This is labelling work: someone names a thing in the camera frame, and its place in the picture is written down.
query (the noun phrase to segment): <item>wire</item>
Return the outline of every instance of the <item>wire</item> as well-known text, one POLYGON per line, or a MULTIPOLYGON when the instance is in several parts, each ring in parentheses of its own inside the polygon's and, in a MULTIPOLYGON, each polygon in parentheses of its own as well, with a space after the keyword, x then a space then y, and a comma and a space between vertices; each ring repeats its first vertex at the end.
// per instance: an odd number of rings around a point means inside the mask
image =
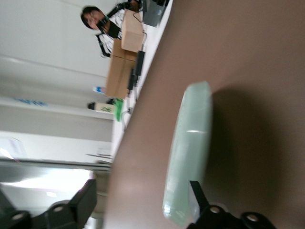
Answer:
POLYGON ((137 93, 137 88, 136 87, 133 87, 133 92, 134 92, 134 99, 135 101, 137 102, 138 101, 138 93, 137 93))
POLYGON ((142 21, 140 21, 140 20, 135 16, 136 13, 137 13, 137 12, 134 12, 132 15, 134 16, 134 18, 135 18, 136 20, 139 21, 139 23, 142 23, 142 21))
POLYGON ((130 102, 129 101, 129 98, 130 98, 129 96, 130 96, 130 91, 127 93, 127 97, 126 97, 126 107, 128 107, 128 109, 130 108, 129 107, 129 102, 130 102))
MULTIPOLYGON (((139 23, 142 23, 142 21, 140 21, 136 16, 135 16, 135 14, 136 14, 137 12, 134 12, 132 15, 133 15, 133 17, 136 19, 136 20, 138 20, 139 21, 139 23)), ((141 47, 141 51, 143 51, 143 48, 144 48, 144 44, 145 44, 145 42, 146 42, 146 39, 147 39, 147 33, 145 32, 145 30, 143 30, 142 31, 142 33, 144 33, 145 34, 145 37, 144 37, 144 41, 142 42, 142 47, 141 47)))
POLYGON ((128 113, 128 110, 127 111, 124 111, 122 114, 121 114, 121 121, 122 121, 122 126, 123 126, 123 132, 125 132, 126 130, 126 127, 125 127, 125 123, 124 123, 124 116, 128 113))

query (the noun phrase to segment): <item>black device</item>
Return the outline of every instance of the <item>black device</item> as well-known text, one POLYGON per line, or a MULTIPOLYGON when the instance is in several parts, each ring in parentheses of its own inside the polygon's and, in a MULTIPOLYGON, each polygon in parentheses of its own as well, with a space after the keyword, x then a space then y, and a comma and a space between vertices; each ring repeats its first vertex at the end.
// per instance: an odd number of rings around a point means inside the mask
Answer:
POLYGON ((142 66, 144 61, 145 52, 138 51, 137 59, 134 67, 134 74, 140 76, 142 73, 142 66))
POLYGON ((245 212, 240 219, 217 205, 210 205, 198 181, 190 181, 189 199, 196 219, 187 229, 276 229, 262 214, 245 212))
POLYGON ((143 0, 143 23, 157 27, 169 0, 143 0))
POLYGON ((17 210, 0 190, 1 229, 82 229, 97 203, 96 180, 90 179, 67 203, 53 204, 47 211, 31 217, 17 210))
POLYGON ((135 78, 134 78, 134 69, 132 68, 132 69, 130 70, 129 82, 128 82, 128 87, 127 87, 128 91, 129 91, 129 94, 130 94, 130 91, 133 89, 134 80, 135 80, 135 78))

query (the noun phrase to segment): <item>black cable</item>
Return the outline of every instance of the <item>black cable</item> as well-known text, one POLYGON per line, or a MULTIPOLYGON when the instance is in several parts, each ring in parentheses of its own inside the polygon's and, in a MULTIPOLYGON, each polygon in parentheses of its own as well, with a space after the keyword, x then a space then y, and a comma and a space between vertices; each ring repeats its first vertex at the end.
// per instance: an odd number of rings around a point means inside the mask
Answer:
MULTIPOLYGON (((140 21, 136 16, 135 16, 135 14, 136 14, 137 12, 134 12, 132 15, 133 15, 133 17, 136 19, 136 20, 138 20, 139 21, 139 23, 142 23, 142 21, 140 21)), ((146 39, 147 39, 147 33, 145 33, 145 31, 143 30, 142 31, 142 33, 144 33, 145 34, 145 39, 144 39, 144 41, 142 42, 142 48, 141 48, 141 50, 143 51, 143 48, 144 48, 144 44, 145 44, 145 42, 146 42, 146 39)))

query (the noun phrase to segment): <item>green plate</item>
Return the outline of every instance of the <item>green plate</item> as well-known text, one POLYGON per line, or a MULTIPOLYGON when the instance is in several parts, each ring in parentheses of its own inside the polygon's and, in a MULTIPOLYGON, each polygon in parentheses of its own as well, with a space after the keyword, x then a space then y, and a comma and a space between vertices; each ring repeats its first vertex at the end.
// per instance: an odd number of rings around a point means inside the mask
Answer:
POLYGON ((212 95, 207 82, 187 87, 178 114, 169 159, 163 213, 183 227, 190 216, 189 181, 202 185, 212 128, 212 95))

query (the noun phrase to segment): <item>black strap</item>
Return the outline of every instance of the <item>black strap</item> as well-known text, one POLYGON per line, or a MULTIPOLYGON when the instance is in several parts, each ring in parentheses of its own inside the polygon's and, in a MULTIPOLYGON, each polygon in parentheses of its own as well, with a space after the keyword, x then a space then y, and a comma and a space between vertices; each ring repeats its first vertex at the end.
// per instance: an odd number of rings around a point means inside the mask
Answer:
POLYGON ((107 52, 106 52, 106 50, 105 50, 105 48, 104 48, 104 44, 103 44, 103 42, 102 42, 101 39, 100 39, 100 35, 102 35, 102 34, 103 34, 103 33, 97 34, 97 35, 96 35, 96 38, 97 38, 97 40, 98 40, 98 42, 99 42, 99 45, 100 45, 100 48, 101 48, 101 50, 102 50, 103 55, 106 56, 106 57, 110 57, 110 53, 107 53, 107 52))

